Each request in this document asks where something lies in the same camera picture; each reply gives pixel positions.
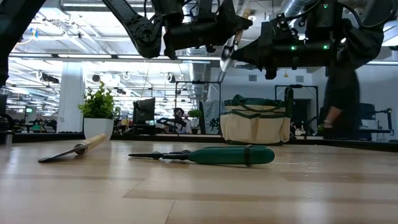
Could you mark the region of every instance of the garden tool bag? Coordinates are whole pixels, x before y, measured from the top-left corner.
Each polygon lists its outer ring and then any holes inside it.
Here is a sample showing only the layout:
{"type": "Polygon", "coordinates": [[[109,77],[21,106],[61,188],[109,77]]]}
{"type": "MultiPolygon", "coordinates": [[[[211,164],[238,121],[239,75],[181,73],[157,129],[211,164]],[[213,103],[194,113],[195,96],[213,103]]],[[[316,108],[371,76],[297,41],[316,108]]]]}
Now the garden tool bag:
{"type": "Polygon", "coordinates": [[[283,144],[290,136],[293,89],[286,88],[285,101],[244,98],[225,101],[221,130],[228,144],[283,144]]]}

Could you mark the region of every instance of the potted plant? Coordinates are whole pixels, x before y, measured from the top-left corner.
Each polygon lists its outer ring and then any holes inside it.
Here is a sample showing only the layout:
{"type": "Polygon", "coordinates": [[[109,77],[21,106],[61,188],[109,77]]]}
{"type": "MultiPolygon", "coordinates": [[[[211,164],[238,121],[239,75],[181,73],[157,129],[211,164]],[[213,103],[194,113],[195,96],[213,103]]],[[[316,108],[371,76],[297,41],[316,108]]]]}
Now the potted plant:
{"type": "Polygon", "coordinates": [[[114,101],[111,90],[105,90],[105,84],[100,82],[99,90],[93,93],[88,89],[84,96],[85,101],[79,105],[79,110],[84,116],[84,133],[86,139],[104,133],[106,140],[111,139],[114,120],[114,101]]]}
{"type": "Polygon", "coordinates": [[[193,128],[191,128],[192,134],[198,134],[199,127],[197,126],[197,119],[201,116],[200,110],[191,110],[188,112],[188,116],[193,118],[193,128]]]}

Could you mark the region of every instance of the cable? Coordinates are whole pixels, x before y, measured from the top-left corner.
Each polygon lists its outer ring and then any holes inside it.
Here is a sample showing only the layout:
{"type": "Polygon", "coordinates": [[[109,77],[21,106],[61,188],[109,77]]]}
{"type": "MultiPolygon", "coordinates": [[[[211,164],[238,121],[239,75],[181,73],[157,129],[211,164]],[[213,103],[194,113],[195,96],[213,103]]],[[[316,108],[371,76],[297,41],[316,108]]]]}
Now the cable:
{"type": "Polygon", "coordinates": [[[35,37],[35,35],[36,35],[36,32],[33,31],[33,32],[32,32],[32,37],[31,37],[29,40],[27,40],[27,41],[25,41],[25,42],[17,43],[16,45],[24,45],[24,44],[29,43],[30,41],[33,40],[33,38],[35,37]]]}
{"type": "Polygon", "coordinates": [[[198,2],[196,2],[195,3],[195,5],[189,10],[189,16],[193,19],[195,16],[193,15],[193,12],[192,12],[192,10],[194,9],[194,8],[196,8],[198,6],[198,2]]]}
{"type": "Polygon", "coordinates": [[[216,11],[216,14],[217,14],[218,11],[220,10],[220,5],[221,5],[220,0],[217,0],[217,11],[216,11]]]}
{"type": "Polygon", "coordinates": [[[142,91],[141,91],[141,97],[139,98],[141,100],[143,94],[144,94],[144,90],[145,90],[145,85],[148,82],[148,74],[149,74],[149,69],[150,69],[150,64],[152,63],[152,60],[149,61],[149,66],[148,66],[148,70],[147,70],[147,75],[145,77],[145,81],[144,81],[144,87],[142,87],[142,91]]]}
{"type": "Polygon", "coordinates": [[[392,7],[392,10],[391,10],[390,14],[383,21],[379,22],[378,24],[371,25],[371,26],[364,25],[362,23],[361,18],[358,15],[358,13],[352,7],[347,6],[346,4],[343,4],[343,3],[340,3],[340,2],[338,4],[341,4],[343,7],[348,9],[354,15],[355,20],[356,20],[356,22],[358,23],[358,25],[360,27],[362,27],[362,28],[373,28],[373,27],[377,27],[377,26],[380,26],[380,25],[386,23],[392,16],[394,16],[397,13],[398,5],[396,3],[396,0],[391,0],[391,1],[392,1],[393,7],[392,7]]]}
{"type": "Polygon", "coordinates": [[[317,3],[315,3],[310,9],[308,9],[307,11],[297,15],[297,16],[291,16],[286,18],[286,21],[292,21],[294,19],[298,19],[303,17],[304,15],[308,14],[309,12],[311,12],[312,10],[314,10],[320,3],[322,2],[322,0],[319,0],[317,3]]]}
{"type": "Polygon", "coordinates": [[[187,0],[187,1],[185,1],[184,4],[182,4],[182,6],[188,4],[188,3],[192,2],[192,1],[193,1],[193,0],[187,0]]]}
{"type": "Polygon", "coordinates": [[[147,1],[148,0],[144,0],[144,17],[147,17],[147,1]]]}

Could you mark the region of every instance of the white planter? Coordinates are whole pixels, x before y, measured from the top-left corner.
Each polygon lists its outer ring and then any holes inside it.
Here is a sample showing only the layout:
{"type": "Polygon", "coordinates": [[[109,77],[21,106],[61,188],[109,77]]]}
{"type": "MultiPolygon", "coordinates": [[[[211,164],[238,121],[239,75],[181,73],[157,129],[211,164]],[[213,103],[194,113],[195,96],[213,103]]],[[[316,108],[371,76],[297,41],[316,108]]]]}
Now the white planter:
{"type": "Polygon", "coordinates": [[[85,118],[85,137],[92,138],[96,135],[104,133],[106,140],[111,139],[113,133],[113,120],[104,118],[85,118]]]}

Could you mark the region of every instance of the wooden handle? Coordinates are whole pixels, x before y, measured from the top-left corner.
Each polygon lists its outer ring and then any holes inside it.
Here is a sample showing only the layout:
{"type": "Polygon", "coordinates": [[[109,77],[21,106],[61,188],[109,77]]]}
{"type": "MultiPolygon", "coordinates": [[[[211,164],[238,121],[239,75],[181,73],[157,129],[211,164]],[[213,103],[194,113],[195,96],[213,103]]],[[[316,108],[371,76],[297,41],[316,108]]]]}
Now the wooden handle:
{"type": "MultiPolygon", "coordinates": [[[[242,17],[247,19],[250,16],[250,11],[251,11],[250,8],[248,7],[245,8],[242,17]]],[[[239,43],[239,41],[241,41],[242,35],[243,35],[243,30],[237,31],[235,34],[234,42],[239,43]]]]}
{"type": "Polygon", "coordinates": [[[99,134],[97,136],[84,140],[83,143],[88,145],[85,150],[85,153],[90,152],[95,147],[99,146],[102,142],[105,141],[105,139],[106,139],[105,134],[99,134]]]}

